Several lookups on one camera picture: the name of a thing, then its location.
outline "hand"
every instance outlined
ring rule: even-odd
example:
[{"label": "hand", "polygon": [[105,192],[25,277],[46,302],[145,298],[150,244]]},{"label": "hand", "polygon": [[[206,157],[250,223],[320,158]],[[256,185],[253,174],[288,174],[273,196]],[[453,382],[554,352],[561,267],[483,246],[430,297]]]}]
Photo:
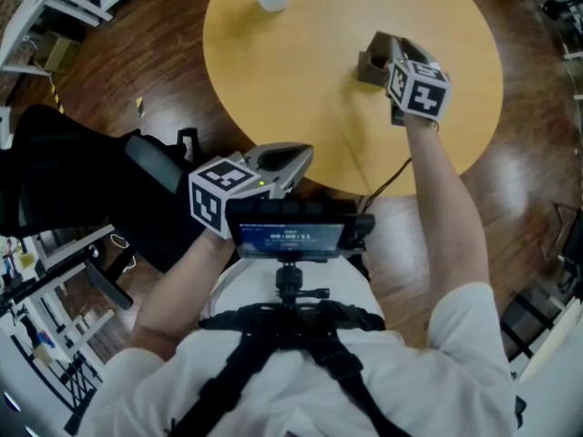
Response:
[{"label": "hand", "polygon": [[410,113],[406,113],[403,115],[403,121],[405,125],[409,128],[424,128],[424,129],[434,129],[433,120],[419,117],[418,115],[413,115]]}]

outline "cardboard box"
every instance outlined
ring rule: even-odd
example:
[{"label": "cardboard box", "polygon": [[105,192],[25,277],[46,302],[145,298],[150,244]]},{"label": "cardboard box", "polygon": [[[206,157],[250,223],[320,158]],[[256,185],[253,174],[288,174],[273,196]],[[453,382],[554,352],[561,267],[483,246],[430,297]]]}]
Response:
[{"label": "cardboard box", "polygon": [[48,31],[38,45],[35,62],[50,73],[63,73],[73,65],[80,47],[80,42]]}]

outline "round wooden table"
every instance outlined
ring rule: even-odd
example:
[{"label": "round wooden table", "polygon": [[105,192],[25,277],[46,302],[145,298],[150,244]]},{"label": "round wooden table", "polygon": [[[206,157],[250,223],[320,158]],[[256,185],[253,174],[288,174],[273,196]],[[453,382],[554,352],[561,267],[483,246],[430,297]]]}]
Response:
[{"label": "round wooden table", "polygon": [[[452,79],[440,136],[455,170],[484,152],[502,106],[496,44],[472,0],[291,0],[268,13],[255,0],[210,0],[203,46],[210,81],[256,144],[312,144],[307,178],[370,194],[409,157],[384,90],[355,68],[376,31],[414,40]],[[385,196],[414,194],[409,167]]]}]

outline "black cable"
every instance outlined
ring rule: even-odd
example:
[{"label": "black cable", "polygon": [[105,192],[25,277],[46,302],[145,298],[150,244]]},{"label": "black cable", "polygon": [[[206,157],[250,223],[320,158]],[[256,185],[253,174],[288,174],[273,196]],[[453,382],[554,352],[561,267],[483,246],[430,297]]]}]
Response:
[{"label": "black cable", "polygon": [[[434,121],[434,126],[435,126],[435,132],[439,132],[439,123]],[[404,172],[404,170],[407,168],[407,166],[410,163],[411,163],[411,158],[408,158],[392,177],[387,179],[371,196],[369,196],[369,198],[364,202],[363,211],[361,213],[364,213],[369,209],[369,207],[374,203],[374,200],[377,199],[381,194],[383,194],[383,192],[387,188],[389,188],[396,179],[398,179],[401,176],[401,174]],[[360,207],[362,201],[363,201],[363,197],[361,197],[359,199],[356,208]]]}]

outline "black harness strap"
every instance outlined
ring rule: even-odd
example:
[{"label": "black harness strap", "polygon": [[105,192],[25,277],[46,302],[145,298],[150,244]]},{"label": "black harness strap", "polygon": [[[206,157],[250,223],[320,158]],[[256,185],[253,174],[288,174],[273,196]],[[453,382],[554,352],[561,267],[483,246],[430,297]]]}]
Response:
[{"label": "black harness strap", "polygon": [[338,338],[337,329],[384,330],[381,317],[334,301],[306,305],[306,310],[281,311],[281,305],[251,305],[200,322],[206,330],[241,331],[239,346],[219,375],[200,389],[199,400],[170,433],[203,437],[232,411],[251,377],[276,350],[306,350],[338,381],[383,437],[410,437],[390,422],[364,385],[363,364]]}]

